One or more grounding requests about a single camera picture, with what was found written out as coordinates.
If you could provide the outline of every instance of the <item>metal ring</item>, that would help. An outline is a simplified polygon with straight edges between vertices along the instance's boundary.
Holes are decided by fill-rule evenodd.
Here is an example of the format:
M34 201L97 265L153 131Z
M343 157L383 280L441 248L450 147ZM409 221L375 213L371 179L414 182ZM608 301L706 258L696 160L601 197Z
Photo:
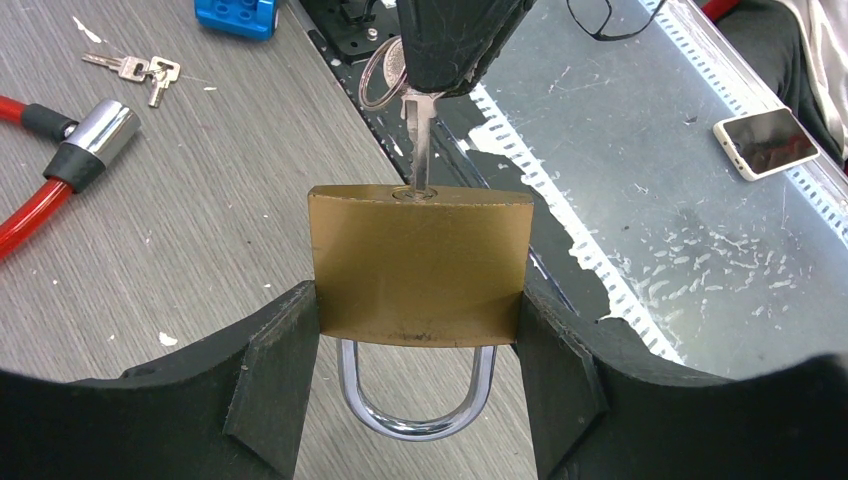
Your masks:
M377 50L374 51L374 55L371 55L371 58L368 59L368 63L365 64L365 70L362 71L362 77L359 79L359 104L362 105L362 108L365 110L373 112L384 108L406 84L406 67L404 67L397 82L395 82L395 84L392 85L382 97L378 98L374 102L368 99L368 84L371 82L371 75L374 74L374 70L377 69L377 64L384 56L386 56L386 52L389 51L389 48L399 41L400 37L392 37L383 42L383 44L377 47Z
M474 349L471 384L462 403L451 413L433 420L404 420L377 409L359 385L359 348L353 340L339 339L338 363L342 395L351 412L375 432L395 440L427 442L458 433L471 424L489 399L495 371L496 346Z

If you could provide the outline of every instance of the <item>white shirt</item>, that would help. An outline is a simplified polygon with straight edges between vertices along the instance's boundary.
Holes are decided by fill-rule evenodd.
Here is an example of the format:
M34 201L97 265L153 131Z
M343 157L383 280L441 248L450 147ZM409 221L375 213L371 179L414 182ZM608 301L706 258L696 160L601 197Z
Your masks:
M777 0L798 19L810 86L825 125L848 157L848 0Z

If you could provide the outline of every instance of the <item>phone screen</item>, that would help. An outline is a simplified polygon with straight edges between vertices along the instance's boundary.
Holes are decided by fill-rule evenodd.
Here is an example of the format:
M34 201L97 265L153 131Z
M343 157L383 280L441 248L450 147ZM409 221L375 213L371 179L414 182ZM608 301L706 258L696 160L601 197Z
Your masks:
M736 152L757 174L819 153L798 120L785 109L731 120L724 130Z

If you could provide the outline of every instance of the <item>eyeglasses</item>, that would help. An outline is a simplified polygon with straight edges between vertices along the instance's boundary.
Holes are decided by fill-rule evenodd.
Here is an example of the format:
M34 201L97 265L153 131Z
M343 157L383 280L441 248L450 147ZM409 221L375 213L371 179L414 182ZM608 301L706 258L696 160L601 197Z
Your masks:
M639 30L637 30L635 32L626 33L624 35L606 35L606 34L603 33L604 28L606 28L607 24L610 21L610 18L612 18L612 5L610 5L609 0L604 0L604 2L607 5L607 17L604 19L604 22L601 24L601 26L598 27L598 29L594 32L589 31L586 27L583 26L582 23L580 23L580 20L577 20L577 16L574 15L574 10L571 9L571 0L566 0L565 4L568 7L568 13L571 14L571 18L573 18L574 21L577 23L577 25L584 32L586 32L590 37L594 38L595 40L597 40L599 42L615 42L615 41L618 41L618 40L626 40L628 38L633 38L636 35L639 35L640 33L644 32L645 29L647 29L651 25L651 22L654 21L654 18L656 18L657 14L660 12L660 9L662 8L662 6L665 5L666 0L660 0L659 1L659 3L657 4L657 8L651 14L651 18L648 19L648 21L645 23L645 25L642 28L640 28Z

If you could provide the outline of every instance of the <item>padlock shackle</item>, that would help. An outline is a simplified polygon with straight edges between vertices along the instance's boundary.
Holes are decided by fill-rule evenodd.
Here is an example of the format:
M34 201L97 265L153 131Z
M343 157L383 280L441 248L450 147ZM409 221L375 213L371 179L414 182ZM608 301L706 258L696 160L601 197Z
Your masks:
M447 438L473 422L489 399L495 372L496 346L474 349L471 384L465 399L451 413L433 420L404 420L377 409L359 384L359 347L353 340L338 340L339 381L342 395L356 418L375 432L395 440L428 442Z

